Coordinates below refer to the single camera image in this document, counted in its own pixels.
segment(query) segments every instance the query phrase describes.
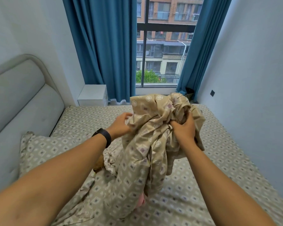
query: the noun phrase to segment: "mattress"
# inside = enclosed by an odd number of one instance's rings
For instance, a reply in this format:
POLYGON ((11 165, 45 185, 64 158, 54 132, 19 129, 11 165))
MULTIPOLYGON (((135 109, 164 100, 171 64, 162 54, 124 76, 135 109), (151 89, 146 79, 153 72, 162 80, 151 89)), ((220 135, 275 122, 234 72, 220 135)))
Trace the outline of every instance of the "mattress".
MULTIPOLYGON (((204 105, 197 106, 206 118, 200 132, 205 154, 254 198, 276 224, 283 225, 283 199, 278 192, 238 147, 212 112, 204 105)), ((99 128, 107 128, 123 112, 132 112, 132 107, 70 106, 63 112, 52 136, 93 134, 99 128)), ((104 190, 111 179, 113 176, 106 170, 96 174, 95 183, 84 200, 82 210, 89 212, 91 219, 77 225, 215 225, 186 158, 175 160, 173 172, 166 176, 164 187, 158 194, 147 198, 145 205, 122 220, 111 218, 103 205, 104 190)))

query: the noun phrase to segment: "building facade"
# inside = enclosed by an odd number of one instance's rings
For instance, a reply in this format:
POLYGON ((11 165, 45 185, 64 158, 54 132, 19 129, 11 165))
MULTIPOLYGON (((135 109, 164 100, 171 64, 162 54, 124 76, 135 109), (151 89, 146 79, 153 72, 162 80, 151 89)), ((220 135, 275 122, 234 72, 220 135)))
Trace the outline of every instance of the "building facade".
MULTIPOLYGON (((150 0, 148 21, 196 25, 203 0, 150 0)), ((137 0, 137 22, 144 22, 145 0, 137 0)), ((166 83, 177 84, 193 33, 137 31, 136 70, 142 69, 143 39, 147 36, 145 69, 166 83)))

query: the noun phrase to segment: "gray upholstered headboard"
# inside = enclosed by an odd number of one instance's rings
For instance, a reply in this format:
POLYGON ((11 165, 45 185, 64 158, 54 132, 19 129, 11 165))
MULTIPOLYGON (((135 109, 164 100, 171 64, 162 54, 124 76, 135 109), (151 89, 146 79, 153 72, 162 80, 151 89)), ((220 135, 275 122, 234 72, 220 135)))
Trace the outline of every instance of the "gray upholstered headboard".
POLYGON ((27 131, 49 136, 63 109, 37 57, 24 54, 0 65, 0 190, 18 178, 21 136, 27 131))

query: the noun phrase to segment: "nightstand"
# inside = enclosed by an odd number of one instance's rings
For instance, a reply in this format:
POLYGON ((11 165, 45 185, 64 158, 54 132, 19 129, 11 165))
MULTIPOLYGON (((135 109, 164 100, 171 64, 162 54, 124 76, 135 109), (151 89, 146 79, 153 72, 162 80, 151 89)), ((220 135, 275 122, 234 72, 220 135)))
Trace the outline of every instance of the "nightstand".
POLYGON ((79 95, 78 102, 80 106, 107 106, 106 85, 85 85, 79 95))

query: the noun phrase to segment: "hand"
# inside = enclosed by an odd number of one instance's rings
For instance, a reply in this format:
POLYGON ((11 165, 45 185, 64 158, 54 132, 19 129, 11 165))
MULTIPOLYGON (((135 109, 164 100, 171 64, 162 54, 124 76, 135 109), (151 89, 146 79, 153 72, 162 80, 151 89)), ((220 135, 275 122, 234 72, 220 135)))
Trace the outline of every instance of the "hand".
POLYGON ((175 137, 180 147, 184 150, 193 143, 195 144, 195 123, 191 112, 187 112, 187 120, 184 124, 178 124, 176 121, 170 121, 173 127, 175 137))
POLYGON ((127 120, 132 115, 133 115, 132 113, 122 113, 115 119, 112 125, 110 125, 106 129, 106 131, 111 136, 111 141, 131 131, 130 127, 125 124, 125 120, 127 120))

